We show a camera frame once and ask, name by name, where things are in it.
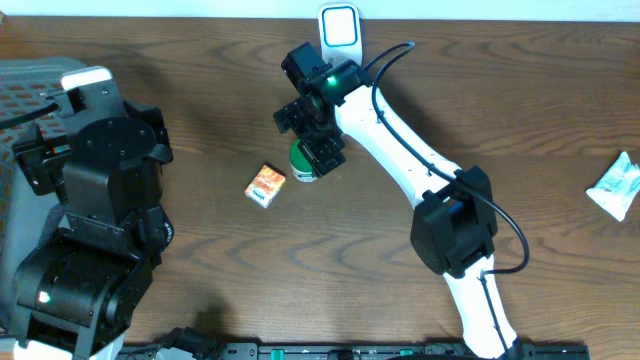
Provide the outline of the green lid jar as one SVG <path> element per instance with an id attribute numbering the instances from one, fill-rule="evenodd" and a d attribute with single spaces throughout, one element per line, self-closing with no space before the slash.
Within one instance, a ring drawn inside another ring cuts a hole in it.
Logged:
<path id="1" fill-rule="evenodd" d="M 318 179 L 313 167 L 299 148 L 300 140 L 297 139 L 290 147 L 289 159 L 294 177 L 303 183 L 311 183 Z"/>

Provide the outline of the light blue wipes pack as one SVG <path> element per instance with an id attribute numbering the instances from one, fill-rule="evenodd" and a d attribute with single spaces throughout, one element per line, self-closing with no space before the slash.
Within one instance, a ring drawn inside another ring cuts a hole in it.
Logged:
<path id="1" fill-rule="evenodd" d="M 619 222 L 639 192 L 639 166 L 623 151 L 596 184 L 585 193 Z"/>

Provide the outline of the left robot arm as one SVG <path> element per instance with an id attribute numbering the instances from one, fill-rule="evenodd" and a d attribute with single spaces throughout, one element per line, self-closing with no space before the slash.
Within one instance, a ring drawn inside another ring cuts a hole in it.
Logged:
<path id="1" fill-rule="evenodd" d="M 13 152 L 58 203 L 9 276 L 4 326 L 22 349 L 88 359 L 128 330 L 173 239 L 160 181 L 173 152 L 160 109 L 123 99 L 105 68 L 66 73 L 47 100 L 64 134 Z"/>

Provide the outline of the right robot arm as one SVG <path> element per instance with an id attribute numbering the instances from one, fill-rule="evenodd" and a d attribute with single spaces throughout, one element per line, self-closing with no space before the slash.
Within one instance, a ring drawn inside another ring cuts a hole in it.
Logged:
<path id="1" fill-rule="evenodd" d="M 345 60 L 324 61 L 310 43 L 287 54 L 281 68 L 299 96 L 274 114 L 292 131 L 302 158 L 296 170 L 320 178 L 342 165 L 343 139 L 359 143 L 392 177 L 412 209 L 410 243 L 432 272 L 444 277 L 477 357 L 506 359 L 518 336 L 507 320 L 495 277 L 493 238 L 506 213 L 477 166 L 463 170 L 429 146 L 393 110 L 380 74 Z"/>

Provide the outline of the orange snack packet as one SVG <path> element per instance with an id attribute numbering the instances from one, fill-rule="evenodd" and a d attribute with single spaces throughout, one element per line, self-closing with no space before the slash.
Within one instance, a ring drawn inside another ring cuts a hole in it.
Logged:
<path id="1" fill-rule="evenodd" d="M 244 194 L 263 208 L 268 208 L 286 182 L 286 176 L 264 164 L 244 190 Z"/>

